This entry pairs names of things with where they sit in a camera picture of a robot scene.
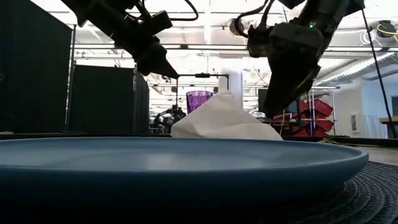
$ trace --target duct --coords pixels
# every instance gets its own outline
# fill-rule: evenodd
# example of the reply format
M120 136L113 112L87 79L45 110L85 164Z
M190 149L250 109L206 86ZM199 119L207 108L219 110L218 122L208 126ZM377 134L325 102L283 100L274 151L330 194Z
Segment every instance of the duct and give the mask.
M383 68L392 63L398 63L398 53L389 52L377 57L379 67ZM317 85L326 85L331 82L343 82L375 70L374 59L357 60L347 66L339 68L317 81Z
M390 72L386 72L386 73L382 74L381 78L388 77L390 75L395 75L395 74L398 74L398 69L395 69L395 70L392 70ZM373 81L373 80L377 80L377 79L379 79L378 75L373 76L371 78L364 78L364 80L366 80L366 81Z

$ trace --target wire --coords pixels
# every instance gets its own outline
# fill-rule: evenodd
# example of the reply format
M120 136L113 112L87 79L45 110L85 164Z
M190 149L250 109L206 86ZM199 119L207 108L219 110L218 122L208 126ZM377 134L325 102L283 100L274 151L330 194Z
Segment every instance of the wire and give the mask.
M282 118L282 125L280 126L279 135L282 135L282 131L284 130L284 123L285 123L285 110L284 110L284 117Z
M288 20L287 20L287 16L286 16L286 10L285 10L285 6L282 6L282 7L284 8L284 15L285 15L286 22L288 22Z
M198 13L197 9L195 8L195 6L191 3L191 1L190 0L185 0L185 2L193 10L193 12L195 13L195 17L194 18L170 18L171 21L195 21L195 20L197 20L199 18L199 13Z
M364 12L363 9L362 9L362 16L363 16L363 21L364 21L364 23L365 23L366 30L367 30L367 32L368 32L369 39L372 39L372 37L371 37L371 32L370 32L369 27L368 27L368 21L366 20L365 12ZM379 62L377 61L377 57L376 57L376 51L374 50L373 42L370 41L370 44L371 44L371 48L372 48L372 53L373 53L373 58L374 58L374 64L375 64L376 70L377 70L377 75L379 76L380 87L381 87L381 91L382 91L382 93L383 93L384 105L386 106L386 111L387 111L387 115L388 115L388 120L389 120L390 125L391 125L392 127L394 127L394 123L392 122L392 118L391 118L391 114L390 114L390 109L388 108L388 101L387 101L387 96L386 96L386 90L384 89L383 79L382 79L382 77L381 77L380 68L379 68ZM396 133L395 128L392 128L392 135L393 135L394 139L397 138L397 133Z
M272 4L274 3L275 0L271 0L266 8L266 10L264 11L264 14L262 15L261 18L261 22L259 26L263 26L263 28L267 28L267 19L268 19L268 13L271 9Z
M265 6L267 5L267 2L268 2L268 0L265 0L265 1L264 1L264 4L263 4L262 6L258 7L257 9L254 9L254 10L251 10L251 11L248 11L248 12L244 12L244 13L240 14L240 15L235 19L234 26L235 26L237 32L239 33L239 35L241 35L241 36L243 36L243 37L246 37L246 38L249 37L247 34L245 34L245 33L243 32L243 30L241 30L241 26L239 26L239 22L240 22L241 19L242 19L243 17L245 17L245 16L250 16L250 15L254 15L254 14L257 14L257 13L261 12L261 11L265 8Z

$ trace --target black placemat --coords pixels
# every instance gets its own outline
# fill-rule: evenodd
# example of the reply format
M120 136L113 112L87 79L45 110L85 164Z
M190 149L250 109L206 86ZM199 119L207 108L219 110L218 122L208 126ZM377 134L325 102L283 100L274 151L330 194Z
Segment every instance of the black placemat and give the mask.
M221 213L197 214L190 223L398 224L398 167L369 162L360 174L325 195Z
M217 211L91 211L86 218L63 211L62 220L89 223L110 218L111 223L374 223L398 224L398 167L376 162L369 164L351 180L325 194L281 205L265 205L259 209ZM48 212L39 215L48 219ZM26 215L12 217L28 219Z

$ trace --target black curtain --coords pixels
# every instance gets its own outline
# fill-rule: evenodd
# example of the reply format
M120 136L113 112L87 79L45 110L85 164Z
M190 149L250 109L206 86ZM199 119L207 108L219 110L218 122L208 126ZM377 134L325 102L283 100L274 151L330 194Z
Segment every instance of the black curtain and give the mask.
M73 73L70 131L133 133L134 70L77 65Z
M134 134L149 132L149 88L137 71L134 76Z
M65 128L72 30L29 0L0 1L0 129Z

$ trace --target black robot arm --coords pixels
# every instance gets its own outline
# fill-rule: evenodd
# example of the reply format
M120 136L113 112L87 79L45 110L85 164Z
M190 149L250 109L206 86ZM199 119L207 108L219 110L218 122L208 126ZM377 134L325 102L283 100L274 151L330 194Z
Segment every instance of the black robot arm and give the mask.
M298 18L267 27L267 13L273 1L259 26L248 32L250 55L268 57L272 71L264 102L270 118L311 89L320 71L318 61L342 18L364 8L363 0L308 0ZM303 2L280 1L289 8Z
M143 75L151 72L178 78L177 72L166 59L167 51L154 36L172 27L165 11L151 16L140 0L62 0L77 16L78 25L92 22L115 45L127 50ZM126 9L137 7L140 17L133 17Z

